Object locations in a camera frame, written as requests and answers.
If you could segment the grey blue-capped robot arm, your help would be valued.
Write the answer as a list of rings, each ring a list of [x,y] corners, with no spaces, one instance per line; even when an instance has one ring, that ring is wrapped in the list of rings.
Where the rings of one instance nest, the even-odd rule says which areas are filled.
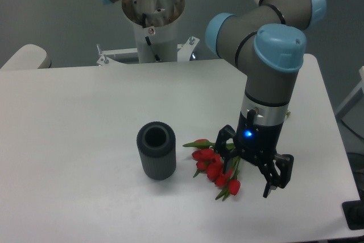
[[[121,1],[126,17],[141,30],[136,37],[141,63],[177,60],[177,44],[160,29],[175,23],[184,0]],[[294,158],[276,151],[306,48],[304,31],[322,20],[326,0],[254,0],[257,8],[241,17],[216,15],[205,42],[220,58],[247,76],[238,126],[224,126],[215,142],[191,143],[197,173],[205,173],[225,200],[240,189],[239,163],[257,166],[266,180],[264,196],[290,181]]]

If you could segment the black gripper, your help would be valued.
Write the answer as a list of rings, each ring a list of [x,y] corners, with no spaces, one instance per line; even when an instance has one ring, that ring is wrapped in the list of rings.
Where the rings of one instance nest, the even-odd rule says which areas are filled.
[[[230,125],[225,125],[217,135],[215,152],[220,154],[224,162],[223,174],[227,174],[237,155],[258,166],[266,180],[263,197],[267,198],[271,191],[284,189],[291,180],[294,157],[291,154],[276,153],[283,123],[274,126],[262,126],[247,123],[246,117],[240,113],[237,132]],[[235,148],[229,149],[227,141],[233,138]]]

